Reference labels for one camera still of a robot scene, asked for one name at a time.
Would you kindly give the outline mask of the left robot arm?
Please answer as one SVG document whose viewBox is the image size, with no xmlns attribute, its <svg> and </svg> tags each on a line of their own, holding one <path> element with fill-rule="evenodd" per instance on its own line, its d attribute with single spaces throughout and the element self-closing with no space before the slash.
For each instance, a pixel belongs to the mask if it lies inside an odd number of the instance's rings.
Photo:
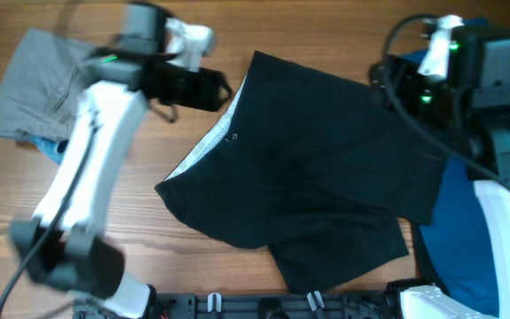
<svg viewBox="0 0 510 319">
<path fill-rule="evenodd" d="M 22 274 L 72 292 L 120 318 L 158 314 L 156 290 L 132 276 L 124 254 L 104 240 L 112 190 L 150 101 L 216 112 L 232 89 L 224 73 L 176 63 L 174 54 L 99 48 L 84 62 L 90 85 L 65 157 L 31 220 L 15 220 L 20 263 L 0 295 L 0 317 Z"/>
</svg>

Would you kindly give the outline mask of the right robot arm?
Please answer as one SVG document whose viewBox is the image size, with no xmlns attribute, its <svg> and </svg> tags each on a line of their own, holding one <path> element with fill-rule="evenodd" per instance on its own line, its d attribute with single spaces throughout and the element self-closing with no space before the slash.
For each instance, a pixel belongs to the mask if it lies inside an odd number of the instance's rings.
<svg viewBox="0 0 510 319">
<path fill-rule="evenodd" d="M 510 133 L 497 137 L 510 164 Z M 510 181 L 479 176 L 459 159 L 447 162 L 429 226 L 418 226 L 421 274 L 473 317 L 510 318 Z"/>
</svg>

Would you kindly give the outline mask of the blue polo shirt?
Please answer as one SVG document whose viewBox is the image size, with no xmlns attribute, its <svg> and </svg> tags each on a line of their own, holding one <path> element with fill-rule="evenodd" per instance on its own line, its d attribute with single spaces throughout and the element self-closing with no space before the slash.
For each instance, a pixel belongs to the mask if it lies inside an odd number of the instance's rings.
<svg viewBox="0 0 510 319">
<path fill-rule="evenodd" d="M 406 318 L 510 318 L 510 30 L 422 14 L 426 53 L 382 57 L 405 123 L 447 157 L 418 254 L 433 288 L 409 288 Z"/>
</svg>

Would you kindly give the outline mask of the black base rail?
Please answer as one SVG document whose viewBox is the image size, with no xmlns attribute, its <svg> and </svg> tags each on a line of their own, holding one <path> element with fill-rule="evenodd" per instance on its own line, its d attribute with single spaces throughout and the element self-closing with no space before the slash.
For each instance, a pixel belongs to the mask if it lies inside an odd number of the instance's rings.
<svg viewBox="0 0 510 319">
<path fill-rule="evenodd" d="M 159 294 L 156 318 L 166 319 L 374 319 L 402 318 L 400 293 L 419 279 L 390 282 L 384 291 L 339 294 Z"/>
</svg>

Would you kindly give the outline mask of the folded grey shorts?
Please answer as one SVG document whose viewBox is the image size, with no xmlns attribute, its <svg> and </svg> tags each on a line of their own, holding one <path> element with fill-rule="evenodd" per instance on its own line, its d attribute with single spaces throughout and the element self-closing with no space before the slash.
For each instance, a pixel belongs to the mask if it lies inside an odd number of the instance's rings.
<svg viewBox="0 0 510 319">
<path fill-rule="evenodd" d="M 30 143 L 61 163 L 85 89 L 79 66 L 93 49 L 28 29 L 0 81 L 0 138 Z"/>
</svg>

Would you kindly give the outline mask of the black shorts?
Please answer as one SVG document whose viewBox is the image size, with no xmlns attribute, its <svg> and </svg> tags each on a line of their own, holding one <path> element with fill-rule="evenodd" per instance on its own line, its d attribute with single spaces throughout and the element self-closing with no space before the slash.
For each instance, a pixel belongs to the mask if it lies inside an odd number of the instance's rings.
<svg viewBox="0 0 510 319">
<path fill-rule="evenodd" d="M 444 155 L 366 85 L 256 52 L 223 131 L 156 186 L 180 222 L 266 247 L 289 290 L 326 291 L 404 257 L 431 220 Z"/>
</svg>

